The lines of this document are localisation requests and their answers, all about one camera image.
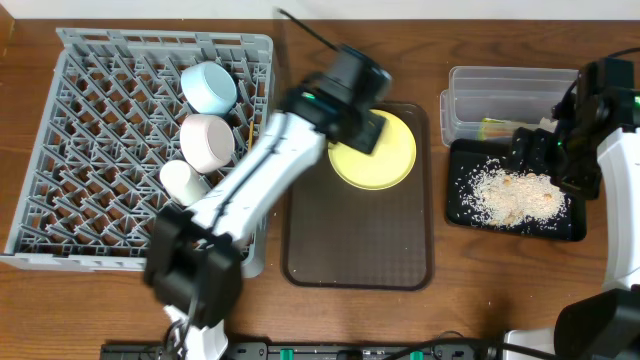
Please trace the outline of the white tissue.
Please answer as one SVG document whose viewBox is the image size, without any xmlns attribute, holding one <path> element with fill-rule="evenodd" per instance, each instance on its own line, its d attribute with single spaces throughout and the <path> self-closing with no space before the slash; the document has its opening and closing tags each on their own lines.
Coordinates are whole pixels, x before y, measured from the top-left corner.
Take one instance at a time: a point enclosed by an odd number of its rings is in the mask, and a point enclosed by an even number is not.
<svg viewBox="0 0 640 360">
<path fill-rule="evenodd" d="M 542 118 L 538 124 L 538 128 L 554 133 L 557 127 L 558 121 L 553 119 Z"/>
</svg>

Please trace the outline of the yellow round plate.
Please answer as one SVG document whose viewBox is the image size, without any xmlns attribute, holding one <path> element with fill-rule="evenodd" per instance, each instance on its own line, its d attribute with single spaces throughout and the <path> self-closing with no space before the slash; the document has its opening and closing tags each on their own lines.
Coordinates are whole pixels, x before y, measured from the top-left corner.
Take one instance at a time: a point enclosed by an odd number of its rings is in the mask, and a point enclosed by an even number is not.
<svg viewBox="0 0 640 360">
<path fill-rule="evenodd" d="M 383 110 L 372 113 L 385 125 L 371 154 L 347 145 L 330 145 L 328 156 L 337 175 L 363 190 L 384 190 L 399 184 L 411 172 L 417 157 L 416 140 L 410 128 L 396 115 Z"/>
</svg>

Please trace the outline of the pink-rimmed white bowl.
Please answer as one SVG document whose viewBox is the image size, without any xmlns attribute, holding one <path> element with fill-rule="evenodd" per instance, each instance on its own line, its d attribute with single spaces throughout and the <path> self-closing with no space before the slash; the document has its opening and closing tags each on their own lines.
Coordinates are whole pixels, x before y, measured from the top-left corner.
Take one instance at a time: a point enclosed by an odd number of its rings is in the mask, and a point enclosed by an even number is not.
<svg viewBox="0 0 640 360">
<path fill-rule="evenodd" d="M 201 174 L 227 165 L 235 152 L 231 127 L 215 115 L 187 116 L 180 127 L 179 140 L 186 162 Z"/>
</svg>

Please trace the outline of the light blue bowl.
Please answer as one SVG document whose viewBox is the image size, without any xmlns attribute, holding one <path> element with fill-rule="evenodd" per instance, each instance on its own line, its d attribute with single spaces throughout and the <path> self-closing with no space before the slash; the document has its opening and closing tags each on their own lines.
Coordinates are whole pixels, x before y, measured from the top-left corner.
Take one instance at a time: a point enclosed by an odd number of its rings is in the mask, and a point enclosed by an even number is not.
<svg viewBox="0 0 640 360">
<path fill-rule="evenodd" d="M 180 84 L 186 100 L 201 114 L 224 116 L 237 101 L 234 79 L 215 62 L 207 61 L 185 69 Z"/>
</svg>

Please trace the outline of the white cup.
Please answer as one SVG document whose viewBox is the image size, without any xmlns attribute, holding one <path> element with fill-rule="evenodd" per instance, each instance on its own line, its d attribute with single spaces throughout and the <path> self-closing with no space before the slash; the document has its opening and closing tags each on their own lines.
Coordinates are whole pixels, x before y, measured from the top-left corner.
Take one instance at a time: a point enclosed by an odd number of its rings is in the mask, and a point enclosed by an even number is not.
<svg viewBox="0 0 640 360">
<path fill-rule="evenodd" d="M 160 181 L 167 193 L 180 205 L 188 207 L 202 199 L 210 188 L 185 161 L 171 160 L 160 170 Z"/>
</svg>

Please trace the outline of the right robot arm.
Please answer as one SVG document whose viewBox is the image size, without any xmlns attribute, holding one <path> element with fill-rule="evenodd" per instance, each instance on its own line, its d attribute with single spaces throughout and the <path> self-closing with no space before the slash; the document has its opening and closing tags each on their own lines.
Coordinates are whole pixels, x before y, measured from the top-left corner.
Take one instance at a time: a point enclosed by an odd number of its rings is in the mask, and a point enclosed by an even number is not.
<svg viewBox="0 0 640 360">
<path fill-rule="evenodd" d="M 565 307 L 552 328 L 513 330 L 506 359 L 636 359 L 639 356 L 639 103 L 621 86 L 579 91 L 558 104 L 550 144 L 517 131 L 512 161 L 545 164 L 555 185 L 584 199 L 603 187 L 608 258 L 600 294 Z"/>
</svg>

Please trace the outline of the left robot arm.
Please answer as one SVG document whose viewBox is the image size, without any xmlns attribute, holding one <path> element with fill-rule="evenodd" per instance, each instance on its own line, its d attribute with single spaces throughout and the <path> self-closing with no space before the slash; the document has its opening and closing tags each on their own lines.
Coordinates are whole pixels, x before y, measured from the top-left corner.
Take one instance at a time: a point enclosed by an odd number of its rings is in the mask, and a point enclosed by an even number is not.
<svg viewBox="0 0 640 360">
<path fill-rule="evenodd" d="M 218 359 L 212 337 L 243 287 L 240 250 L 287 188 L 320 159 L 328 143 L 371 154 L 384 119 L 373 106 L 387 93 L 387 72 L 349 80 L 314 73 L 290 89 L 254 149 L 208 194 L 155 220 L 143 274 L 174 312 L 166 359 Z"/>
</svg>

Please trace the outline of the pile of rice waste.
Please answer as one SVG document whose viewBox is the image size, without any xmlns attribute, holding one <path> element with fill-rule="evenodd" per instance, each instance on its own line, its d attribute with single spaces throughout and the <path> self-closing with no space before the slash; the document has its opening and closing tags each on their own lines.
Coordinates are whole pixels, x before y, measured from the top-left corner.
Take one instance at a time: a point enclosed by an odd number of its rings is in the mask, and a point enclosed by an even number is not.
<svg viewBox="0 0 640 360">
<path fill-rule="evenodd" d="M 459 191 L 462 212 L 471 216 L 473 225 L 555 227 L 570 208 L 571 200 L 551 184 L 548 175 L 506 170 L 498 159 L 486 160 L 469 171 L 454 184 L 465 185 Z"/>
</svg>

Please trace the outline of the black waste tray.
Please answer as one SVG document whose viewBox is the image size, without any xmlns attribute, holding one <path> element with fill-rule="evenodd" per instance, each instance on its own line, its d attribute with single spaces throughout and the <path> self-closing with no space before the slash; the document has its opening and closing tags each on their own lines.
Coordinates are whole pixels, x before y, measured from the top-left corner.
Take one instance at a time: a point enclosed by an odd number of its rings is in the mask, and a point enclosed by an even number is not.
<svg viewBox="0 0 640 360">
<path fill-rule="evenodd" d="M 502 168 L 509 146 L 479 140 L 458 139 L 451 144 L 445 215 L 452 225 L 521 234 L 556 241 L 579 242 L 586 237 L 586 205 L 583 200 L 564 197 L 555 217 L 539 223 L 531 218 L 516 225 L 492 225 L 485 211 L 475 206 L 473 192 L 480 177 Z"/>
</svg>

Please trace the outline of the clear plastic waste bin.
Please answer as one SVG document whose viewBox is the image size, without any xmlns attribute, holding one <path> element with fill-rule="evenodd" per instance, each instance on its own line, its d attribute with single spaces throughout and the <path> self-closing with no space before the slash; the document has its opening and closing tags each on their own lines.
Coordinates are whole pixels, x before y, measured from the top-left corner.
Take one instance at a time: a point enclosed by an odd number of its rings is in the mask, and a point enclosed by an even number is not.
<svg viewBox="0 0 640 360">
<path fill-rule="evenodd" d="M 576 79 L 574 69 L 456 66 L 440 94 L 440 128 L 444 145 L 477 140 L 483 118 L 526 123 L 535 130 Z"/>
</svg>

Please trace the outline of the yellow green snack wrapper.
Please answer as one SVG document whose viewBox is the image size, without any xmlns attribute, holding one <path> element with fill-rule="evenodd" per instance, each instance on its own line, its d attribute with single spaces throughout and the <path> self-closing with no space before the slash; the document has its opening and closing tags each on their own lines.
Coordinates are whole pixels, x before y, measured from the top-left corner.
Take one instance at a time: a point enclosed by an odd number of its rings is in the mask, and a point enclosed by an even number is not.
<svg viewBox="0 0 640 360">
<path fill-rule="evenodd" d="M 495 140 L 508 138 L 510 139 L 513 133 L 521 127 L 526 127 L 526 123 L 499 120 L 492 118 L 483 118 L 480 122 L 480 127 L 476 134 L 476 139 L 481 141 Z"/>
</svg>

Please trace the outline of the brown serving tray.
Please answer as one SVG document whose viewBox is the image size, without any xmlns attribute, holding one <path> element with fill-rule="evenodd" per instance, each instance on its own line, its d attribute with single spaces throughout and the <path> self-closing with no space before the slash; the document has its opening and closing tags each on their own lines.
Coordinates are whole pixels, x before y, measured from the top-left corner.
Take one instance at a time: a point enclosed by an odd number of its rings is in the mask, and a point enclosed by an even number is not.
<svg viewBox="0 0 640 360">
<path fill-rule="evenodd" d="M 417 159 L 399 184 L 358 189 L 323 155 L 291 188 L 282 269 L 303 287 L 416 291 L 433 278 L 434 231 L 429 126 L 412 103 L 386 102 L 412 131 Z"/>
</svg>

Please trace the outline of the grey plastic dish rack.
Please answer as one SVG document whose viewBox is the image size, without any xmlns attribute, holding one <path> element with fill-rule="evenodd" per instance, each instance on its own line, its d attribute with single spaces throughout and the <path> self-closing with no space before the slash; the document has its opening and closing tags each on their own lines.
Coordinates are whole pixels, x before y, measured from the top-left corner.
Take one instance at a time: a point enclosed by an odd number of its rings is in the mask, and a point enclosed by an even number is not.
<svg viewBox="0 0 640 360">
<path fill-rule="evenodd" d="M 182 72 L 225 68 L 239 93 L 228 114 L 232 163 L 272 110 L 272 39 L 262 34 L 61 28 L 63 43 L 1 254 L 27 270 L 144 268 L 156 214 L 171 205 L 159 178 L 182 158 L 179 128 L 194 113 Z"/>
</svg>

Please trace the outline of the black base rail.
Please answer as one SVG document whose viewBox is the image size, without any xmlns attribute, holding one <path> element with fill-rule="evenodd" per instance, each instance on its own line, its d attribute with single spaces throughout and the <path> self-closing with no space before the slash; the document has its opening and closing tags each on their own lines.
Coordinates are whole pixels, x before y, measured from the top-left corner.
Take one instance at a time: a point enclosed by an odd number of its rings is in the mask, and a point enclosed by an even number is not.
<svg viewBox="0 0 640 360">
<path fill-rule="evenodd" d="M 428 359 L 554 359 L 548 351 L 523 345 L 463 337 L 445 332 L 405 346 L 380 344 L 269 344 L 227 342 L 208 354 L 160 343 L 106 343 L 100 360 L 220 359 L 220 360 L 428 360 Z"/>
</svg>

